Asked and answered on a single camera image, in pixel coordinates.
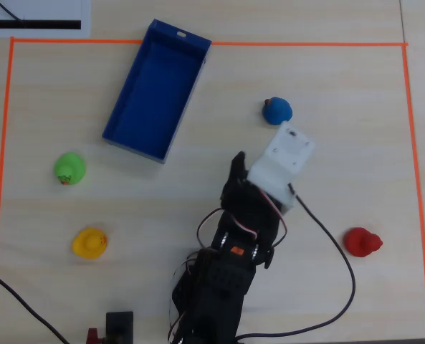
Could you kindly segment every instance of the blue box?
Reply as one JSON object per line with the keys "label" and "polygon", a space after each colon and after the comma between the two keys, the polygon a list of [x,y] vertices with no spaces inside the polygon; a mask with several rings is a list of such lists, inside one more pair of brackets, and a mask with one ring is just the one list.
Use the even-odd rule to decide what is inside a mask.
{"label": "blue box", "polygon": [[210,46],[153,20],[102,137],[164,163]]}

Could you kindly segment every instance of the red rubber duck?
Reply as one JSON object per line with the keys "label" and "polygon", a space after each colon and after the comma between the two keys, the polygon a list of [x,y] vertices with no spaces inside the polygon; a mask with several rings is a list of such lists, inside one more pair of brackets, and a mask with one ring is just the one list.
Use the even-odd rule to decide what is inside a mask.
{"label": "red rubber duck", "polygon": [[378,235],[362,227],[350,229],[345,234],[343,242],[348,252],[356,257],[366,257],[371,252],[378,251],[383,244]]}

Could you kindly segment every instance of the black line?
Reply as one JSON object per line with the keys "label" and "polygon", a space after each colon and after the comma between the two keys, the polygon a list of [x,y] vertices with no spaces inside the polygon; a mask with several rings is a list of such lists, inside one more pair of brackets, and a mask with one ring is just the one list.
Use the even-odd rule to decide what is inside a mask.
{"label": "black line", "polygon": [[81,20],[0,20],[0,29],[80,30],[81,28]]}
{"label": "black line", "polygon": [[0,7],[14,20],[17,20],[18,22],[22,22],[22,20],[20,18],[18,18],[17,16],[15,16],[13,13],[10,12],[10,10],[8,8],[6,8],[1,2],[0,2]]}
{"label": "black line", "polygon": [[403,9],[401,8],[401,0],[398,1],[398,3],[400,4],[400,21],[401,21],[401,33],[403,35],[403,41],[406,43],[406,38],[405,38],[405,25],[403,24]]}

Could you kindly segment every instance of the black cable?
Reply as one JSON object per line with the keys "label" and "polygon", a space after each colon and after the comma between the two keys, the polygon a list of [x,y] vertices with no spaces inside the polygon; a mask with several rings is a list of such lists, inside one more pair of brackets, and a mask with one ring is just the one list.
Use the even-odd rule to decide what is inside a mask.
{"label": "black cable", "polygon": [[58,337],[59,340],[61,340],[64,344],[69,344],[69,342],[64,337],[62,337],[61,333],[57,332],[57,330],[53,326],[51,326],[49,324],[49,322],[47,322],[43,317],[41,317],[40,315],[38,315],[35,312],[35,310],[33,310],[26,303],[26,301],[23,300],[23,298],[21,296],[19,296],[7,283],[5,283],[4,281],[2,281],[1,279],[0,279],[0,285],[2,287],[4,287],[5,289],[7,289],[9,291],[9,293],[12,294],[15,297],[15,299],[17,299],[19,301],[19,303],[21,303],[24,306],[24,308],[27,309],[27,311],[29,313],[31,313],[38,321],[40,321],[43,325],[45,325],[48,328],[48,330],[52,331],[53,334],[56,337]]}
{"label": "black cable", "polygon": [[11,13],[10,11],[9,11],[9,9],[8,8],[6,8],[1,2],[0,2],[0,7],[7,13],[7,14],[9,14],[10,15],[10,17],[11,18],[13,18],[14,20],[17,20],[18,22],[20,22],[20,23],[22,23],[23,21],[20,19],[20,18],[18,18],[17,16],[15,16],[13,13]]}
{"label": "black cable", "polygon": [[338,320],[346,312],[346,310],[348,310],[350,304],[352,303],[352,301],[354,299],[354,295],[355,295],[354,271],[353,271],[353,268],[349,264],[348,258],[346,257],[343,250],[341,249],[341,246],[336,242],[333,235],[325,228],[325,226],[322,224],[322,222],[320,222],[319,219],[317,217],[315,217],[315,215],[311,212],[311,210],[309,210],[309,208],[306,206],[305,202],[303,202],[303,200],[295,193],[295,190],[293,189],[292,184],[289,184],[289,188],[290,188],[290,191],[296,196],[298,202],[301,204],[303,209],[306,210],[307,214],[311,217],[311,219],[313,219],[315,221],[315,223],[318,224],[320,226],[320,228],[322,228],[322,230],[328,235],[330,240],[334,243],[334,245],[336,246],[338,251],[341,253],[341,256],[343,257],[343,259],[346,263],[346,266],[348,267],[348,270],[349,270],[349,273],[350,273],[350,279],[351,279],[352,284],[353,284],[349,300],[346,303],[346,306],[344,306],[344,308],[335,317],[332,317],[330,320],[327,320],[327,321],[322,322],[320,324],[313,325],[313,326],[310,326],[308,328],[302,328],[301,330],[284,332],[284,333],[247,333],[245,335],[238,335],[235,338],[236,341],[241,340],[241,339],[245,339],[245,338],[255,338],[255,337],[261,337],[261,338],[288,337],[290,335],[299,335],[300,333],[305,333],[305,332],[309,332],[309,331],[312,331],[312,330],[317,330],[318,328],[323,328],[324,326],[327,326],[327,325],[335,322],[336,320]]}

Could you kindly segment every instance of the white plastic attachment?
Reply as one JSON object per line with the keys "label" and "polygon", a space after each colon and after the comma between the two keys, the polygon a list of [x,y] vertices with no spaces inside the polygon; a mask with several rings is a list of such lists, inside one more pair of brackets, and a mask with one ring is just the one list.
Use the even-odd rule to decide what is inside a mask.
{"label": "white plastic attachment", "polygon": [[305,134],[283,122],[263,155],[249,169],[247,180],[285,205],[286,212],[295,198],[289,183],[300,173],[314,147]]}

